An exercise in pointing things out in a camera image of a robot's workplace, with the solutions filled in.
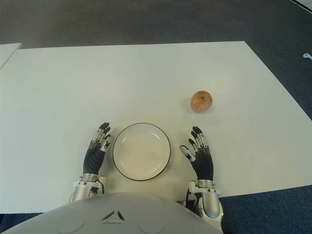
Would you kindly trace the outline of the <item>robot right hand black silver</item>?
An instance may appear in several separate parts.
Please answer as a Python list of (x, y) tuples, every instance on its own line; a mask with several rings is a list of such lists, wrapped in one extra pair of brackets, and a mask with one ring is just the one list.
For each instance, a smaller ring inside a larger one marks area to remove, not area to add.
[(198, 126), (192, 127), (191, 135), (193, 139), (189, 138), (188, 141), (194, 152), (189, 150), (185, 145), (180, 145), (179, 148), (191, 163), (198, 180), (213, 181), (214, 164), (207, 139)]

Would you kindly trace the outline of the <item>robot left hand black silver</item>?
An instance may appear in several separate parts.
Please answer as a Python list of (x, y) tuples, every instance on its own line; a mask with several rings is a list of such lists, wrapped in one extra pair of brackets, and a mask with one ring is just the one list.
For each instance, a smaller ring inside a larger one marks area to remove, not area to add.
[(112, 142), (109, 132), (110, 124), (105, 122), (101, 124), (94, 133), (84, 158), (83, 174), (98, 175), (104, 162), (106, 152)]

